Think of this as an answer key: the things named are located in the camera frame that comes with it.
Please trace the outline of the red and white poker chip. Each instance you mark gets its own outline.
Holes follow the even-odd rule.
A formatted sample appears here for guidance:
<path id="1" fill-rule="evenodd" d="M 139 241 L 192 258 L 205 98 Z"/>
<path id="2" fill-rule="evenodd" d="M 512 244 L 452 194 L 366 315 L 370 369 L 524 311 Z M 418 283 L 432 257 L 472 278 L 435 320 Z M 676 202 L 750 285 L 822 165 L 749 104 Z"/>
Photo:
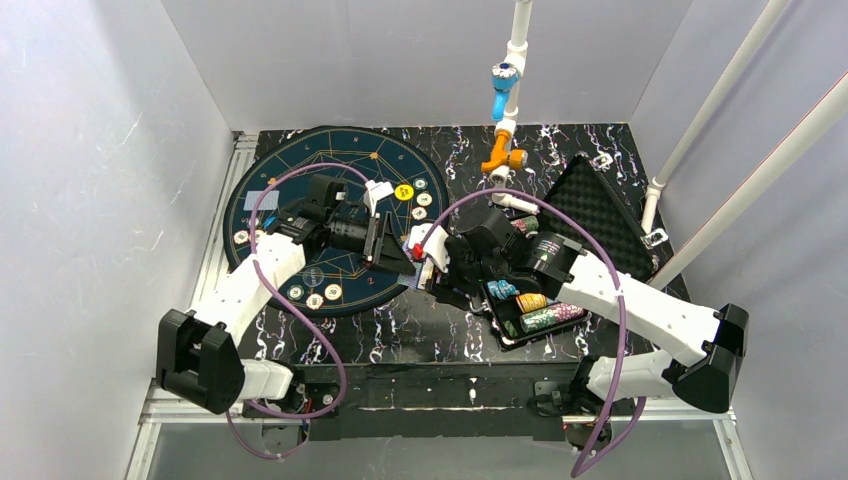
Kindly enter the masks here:
<path id="1" fill-rule="evenodd" d="M 428 217 L 427 209 L 422 206 L 417 206 L 411 210 L 411 216 L 416 221 L 421 221 Z"/>

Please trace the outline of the blue backed playing card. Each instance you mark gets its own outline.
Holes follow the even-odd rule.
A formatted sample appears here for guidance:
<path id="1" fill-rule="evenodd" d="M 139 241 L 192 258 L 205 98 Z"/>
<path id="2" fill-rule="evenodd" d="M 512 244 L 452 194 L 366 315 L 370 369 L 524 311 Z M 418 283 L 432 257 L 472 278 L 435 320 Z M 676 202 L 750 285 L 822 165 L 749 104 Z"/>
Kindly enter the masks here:
<path id="1" fill-rule="evenodd" d="M 259 197 L 262 195 L 261 190 L 256 191 L 248 191 L 245 194 L 245 199 L 243 203 L 243 210 L 247 212 L 251 212 L 255 206 L 257 206 L 257 211 L 271 211 L 276 210 L 279 206 L 279 191 L 272 190 L 268 192 L 260 202 L 258 202 Z"/>

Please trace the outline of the clear dealer button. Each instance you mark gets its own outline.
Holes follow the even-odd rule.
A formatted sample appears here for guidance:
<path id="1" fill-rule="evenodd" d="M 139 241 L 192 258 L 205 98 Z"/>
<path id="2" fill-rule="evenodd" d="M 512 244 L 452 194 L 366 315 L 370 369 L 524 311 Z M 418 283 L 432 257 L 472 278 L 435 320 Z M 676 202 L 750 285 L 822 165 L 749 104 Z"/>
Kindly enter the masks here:
<path id="1" fill-rule="evenodd" d="M 325 274 L 319 267 L 309 267 L 303 270 L 302 280 L 307 287 L 314 289 L 324 282 Z"/>

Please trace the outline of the yellow big blind button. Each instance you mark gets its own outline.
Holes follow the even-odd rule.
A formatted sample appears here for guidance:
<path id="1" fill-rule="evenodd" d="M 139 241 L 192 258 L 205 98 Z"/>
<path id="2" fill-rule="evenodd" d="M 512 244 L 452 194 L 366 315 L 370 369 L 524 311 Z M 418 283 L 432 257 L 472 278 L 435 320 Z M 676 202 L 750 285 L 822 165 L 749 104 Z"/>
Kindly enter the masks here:
<path id="1" fill-rule="evenodd" d="M 409 184 L 399 184 L 395 190 L 394 195 L 399 201 L 407 202 L 412 200 L 415 197 L 416 191 L 412 185 Z"/>

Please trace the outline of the yellow poker chip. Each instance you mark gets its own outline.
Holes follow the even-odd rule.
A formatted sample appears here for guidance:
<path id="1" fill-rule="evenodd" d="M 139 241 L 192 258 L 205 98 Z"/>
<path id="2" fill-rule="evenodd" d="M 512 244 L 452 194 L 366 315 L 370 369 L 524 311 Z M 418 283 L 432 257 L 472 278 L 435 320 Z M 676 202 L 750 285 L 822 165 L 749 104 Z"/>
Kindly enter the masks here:
<path id="1" fill-rule="evenodd" d="M 422 192 L 416 196 L 416 202 L 419 206 L 427 207 L 432 204 L 433 198 L 428 192 Z"/>
<path id="2" fill-rule="evenodd" d="M 343 296 L 342 286 L 340 284 L 329 284 L 324 290 L 324 296 L 330 301 L 341 299 Z"/>

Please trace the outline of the boxed deck of playing cards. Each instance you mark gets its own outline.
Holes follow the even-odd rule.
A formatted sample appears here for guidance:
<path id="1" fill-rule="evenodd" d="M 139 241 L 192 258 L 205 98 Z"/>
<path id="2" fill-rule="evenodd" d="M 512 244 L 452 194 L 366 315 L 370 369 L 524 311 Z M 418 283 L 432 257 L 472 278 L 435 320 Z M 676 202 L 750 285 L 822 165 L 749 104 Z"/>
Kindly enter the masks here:
<path id="1" fill-rule="evenodd" d="M 432 278 L 436 269 L 430 259 L 423 263 L 415 263 L 413 274 L 400 274 L 397 283 L 410 290 L 421 292 L 432 292 Z"/>

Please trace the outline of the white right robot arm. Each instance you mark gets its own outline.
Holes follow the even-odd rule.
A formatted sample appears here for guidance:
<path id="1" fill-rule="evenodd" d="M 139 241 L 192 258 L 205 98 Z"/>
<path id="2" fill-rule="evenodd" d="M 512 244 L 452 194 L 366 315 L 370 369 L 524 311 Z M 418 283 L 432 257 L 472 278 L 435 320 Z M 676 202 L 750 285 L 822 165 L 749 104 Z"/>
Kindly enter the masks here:
<path id="1" fill-rule="evenodd" d="M 607 398 L 679 398 L 710 413 L 731 406 L 746 353 L 749 314 L 670 296 L 624 273 L 556 232 L 522 233 L 499 210 L 457 235 L 425 224 L 411 235 L 416 258 L 431 261 L 442 283 L 474 295 L 490 280 L 540 293 L 614 321 L 656 345 L 648 354 L 584 358 L 565 398 L 583 407 Z"/>

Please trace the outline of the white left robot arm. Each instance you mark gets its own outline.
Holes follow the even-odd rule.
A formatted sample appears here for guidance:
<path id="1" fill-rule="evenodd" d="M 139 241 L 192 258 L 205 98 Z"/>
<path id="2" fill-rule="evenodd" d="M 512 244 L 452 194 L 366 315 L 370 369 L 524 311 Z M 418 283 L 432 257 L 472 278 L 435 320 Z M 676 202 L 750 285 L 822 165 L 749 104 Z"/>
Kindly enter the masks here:
<path id="1" fill-rule="evenodd" d="M 279 209 L 261 236 L 257 221 L 250 220 L 248 257 L 215 292 L 160 320 L 158 385 L 213 414 L 245 400 L 285 398 L 293 371 L 270 360 L 241 359 L 238 347 L 246 330 L 280 287 L 328 248 L 361 256 L 368 269 L 415 273 L 390 214 L 377 210 L 393 193 L 389 183 L 368 180 L 362 201 L 353 202 L 342 179 L 316 174 L 307 196 Z"/>

